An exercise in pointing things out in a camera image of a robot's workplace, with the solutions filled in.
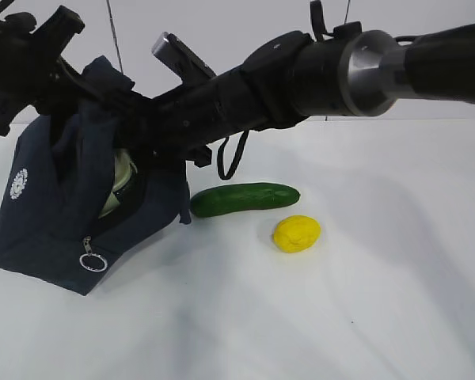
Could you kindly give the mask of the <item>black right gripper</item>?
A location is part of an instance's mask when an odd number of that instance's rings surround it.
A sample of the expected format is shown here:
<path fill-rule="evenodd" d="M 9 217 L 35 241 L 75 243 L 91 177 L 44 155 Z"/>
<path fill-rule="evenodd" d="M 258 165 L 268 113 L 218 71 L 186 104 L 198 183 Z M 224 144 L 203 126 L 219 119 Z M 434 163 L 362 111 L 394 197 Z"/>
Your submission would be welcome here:
<path fill-rule="evenodd" d="M 151 161 L 196 159 L 206 165 L 209 154 L 199 148 L 243 131 L 286 129 L 297 114 L 285 108 L 274 115 L 262 96 L 236 70 L 201 85 L 183 85 L 155 98 L 130 91 L 125 121 L 116 145 L 146 155 Z"/>

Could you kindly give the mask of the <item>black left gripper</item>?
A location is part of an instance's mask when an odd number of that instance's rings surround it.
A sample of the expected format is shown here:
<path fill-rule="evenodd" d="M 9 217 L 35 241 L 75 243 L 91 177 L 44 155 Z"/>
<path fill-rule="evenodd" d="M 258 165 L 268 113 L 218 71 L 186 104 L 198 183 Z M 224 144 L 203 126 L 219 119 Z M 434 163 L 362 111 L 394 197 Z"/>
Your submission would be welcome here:
<path fill-rule="evenodd" d="M 28 12 L 0 19 L 0 136 L 10 132 L 14 118 L 29 105 L 46 115 L 71 116 L 80 101 L 96 103 L 106 112 L 121 112 L 121 72 L 105 57 L 78 73 L 62 53 L 85 24 L 77 13 L 59 7 L 42 25 Z"/>

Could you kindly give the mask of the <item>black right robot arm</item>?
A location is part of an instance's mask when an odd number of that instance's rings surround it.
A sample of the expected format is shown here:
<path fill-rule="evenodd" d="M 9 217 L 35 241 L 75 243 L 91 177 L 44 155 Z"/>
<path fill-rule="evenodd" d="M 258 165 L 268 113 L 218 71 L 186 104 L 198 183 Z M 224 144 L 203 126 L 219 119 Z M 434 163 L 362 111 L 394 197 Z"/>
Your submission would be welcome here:
<path fill-rule="evenodd" d="M 293 31 L 219 75 L 172 34 L 158 48 L 182 83 L 152 99 L 133 93 L 118 140 L 201 165 L 207 144 L 243 131 L 290 128 L 311 116 L 380 116 L 400 99 L 475 105 L 475 24 L 406 45 L 356 22 L 337 27 L 329 40 Z"/>

